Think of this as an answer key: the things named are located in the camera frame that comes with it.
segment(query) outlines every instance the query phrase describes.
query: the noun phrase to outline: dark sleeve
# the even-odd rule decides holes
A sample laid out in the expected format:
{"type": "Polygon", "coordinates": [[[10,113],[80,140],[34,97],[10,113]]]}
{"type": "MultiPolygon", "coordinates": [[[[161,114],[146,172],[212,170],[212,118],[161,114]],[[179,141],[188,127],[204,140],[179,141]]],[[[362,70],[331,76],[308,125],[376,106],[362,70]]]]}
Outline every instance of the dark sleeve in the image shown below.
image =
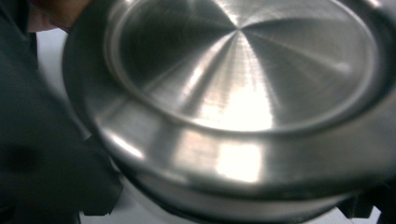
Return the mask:
{"type": "MultiPolygon", "coordinates": [[[[40,80],[26,23],[10,16],[6,1],[0,1],[0,190],[40,209],[108,213],[120,182],[102,148],[82,141],[40,80]]],[[[25,10],[25,1],[12,2],[25,10]]]]}

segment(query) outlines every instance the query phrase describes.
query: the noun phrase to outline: brushed metal surface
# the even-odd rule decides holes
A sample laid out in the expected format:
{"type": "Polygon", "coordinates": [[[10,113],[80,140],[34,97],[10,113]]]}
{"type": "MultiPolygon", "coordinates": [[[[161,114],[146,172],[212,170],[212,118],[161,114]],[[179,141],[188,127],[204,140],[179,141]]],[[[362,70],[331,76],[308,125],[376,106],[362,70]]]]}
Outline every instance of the brushed metal surface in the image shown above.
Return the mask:
{"type": "Polygon", "coordinates": [[[66,90],[154,200],[296,220],[396,175],[394,27],[349,3],[96,0],[66,43],[66,90]]]}

